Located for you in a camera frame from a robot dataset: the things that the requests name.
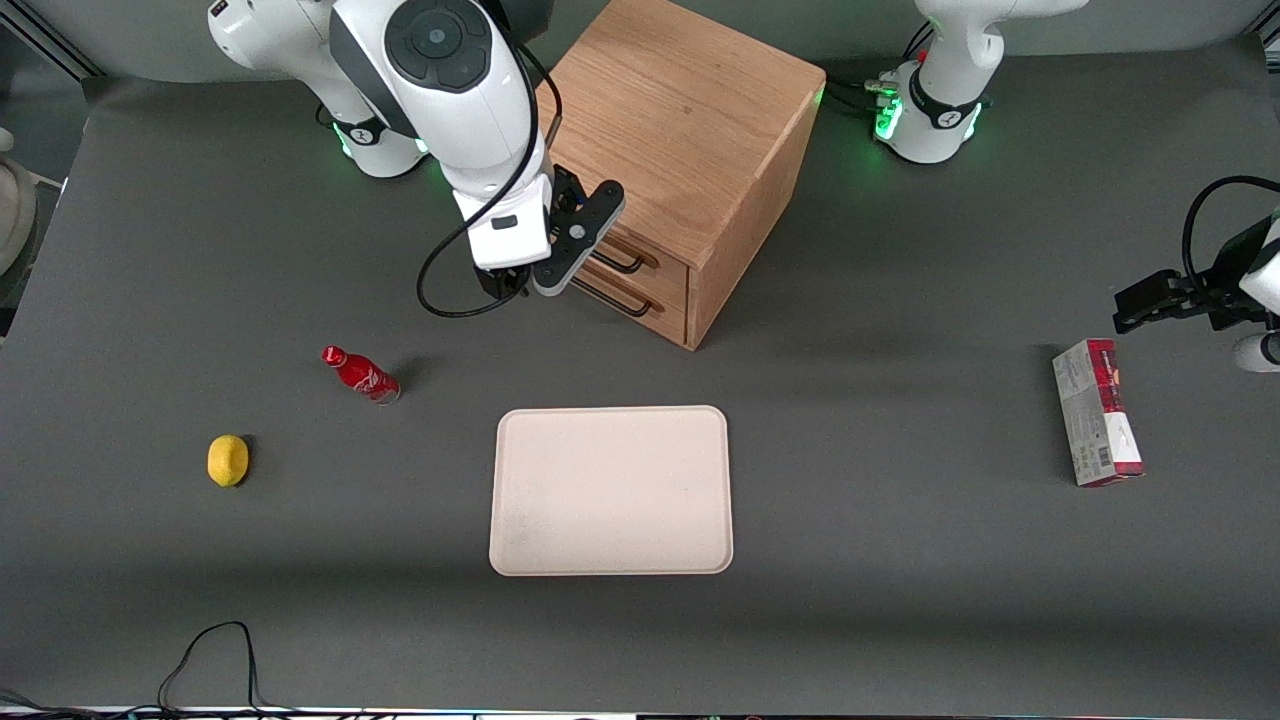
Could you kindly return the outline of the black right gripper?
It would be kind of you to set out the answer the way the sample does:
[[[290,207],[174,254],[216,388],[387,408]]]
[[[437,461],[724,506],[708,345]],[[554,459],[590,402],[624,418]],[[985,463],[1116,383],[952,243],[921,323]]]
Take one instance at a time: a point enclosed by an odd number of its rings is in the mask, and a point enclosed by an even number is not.
[[[589,254],[585,238],[579,240],[570,233],[572,222],[586,201],[579,178],[556,165],[550,190],[550,206],[544,214],[550,254],[512,268],[477,269],[477,282],[492,299],[526,296],[532,290],[547,297],[562,293]]]

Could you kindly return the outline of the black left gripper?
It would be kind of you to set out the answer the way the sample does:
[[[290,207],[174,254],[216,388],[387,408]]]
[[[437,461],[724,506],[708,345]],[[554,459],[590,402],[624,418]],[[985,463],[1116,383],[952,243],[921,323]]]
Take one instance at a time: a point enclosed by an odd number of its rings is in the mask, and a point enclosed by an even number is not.
[[[1213,300],[1211,309],[1196,299],[1192,282],[1174,269],[1156,272],[1115,293],[1115,332],[1129,334],[1155,322],[1207,313],[1212,331],[1242,323],[1276,329],[1277,218],[1262,219],[1233,236],[1198,279]]]

